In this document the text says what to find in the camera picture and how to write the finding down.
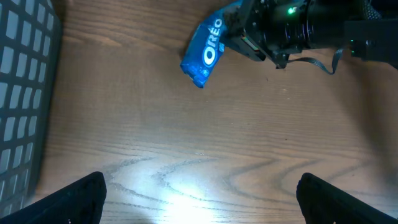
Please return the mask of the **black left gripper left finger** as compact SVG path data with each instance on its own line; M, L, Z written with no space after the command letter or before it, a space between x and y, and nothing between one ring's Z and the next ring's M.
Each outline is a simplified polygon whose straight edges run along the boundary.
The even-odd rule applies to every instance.
M103 173L93 172L36 203L1 218L1 224L99 224L106 193Z

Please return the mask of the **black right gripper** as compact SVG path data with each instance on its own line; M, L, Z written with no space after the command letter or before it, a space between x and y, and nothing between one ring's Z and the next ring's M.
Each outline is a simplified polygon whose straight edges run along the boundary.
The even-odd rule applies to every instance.
M343 55L344 8L344 1L243 1L224 14L222 43L253 61L269 59L278 69L293 61L292 54L334 48L336 69Z

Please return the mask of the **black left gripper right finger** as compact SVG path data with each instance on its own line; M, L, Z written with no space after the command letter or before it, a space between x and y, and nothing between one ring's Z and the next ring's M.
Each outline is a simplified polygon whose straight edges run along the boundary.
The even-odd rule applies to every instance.
M308 172L298 182L296 198L307 224L397 224L396 218Z

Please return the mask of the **blue Oreo cookie pack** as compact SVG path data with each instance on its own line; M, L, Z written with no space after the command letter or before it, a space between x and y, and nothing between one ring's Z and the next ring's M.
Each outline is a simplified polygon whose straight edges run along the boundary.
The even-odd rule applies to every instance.
M235 1L215 11L198 25L193 34L180 67L197 87L205 86L224 53L225 45L221 38L228 31L225 16L235 13L242 3L242 1Z

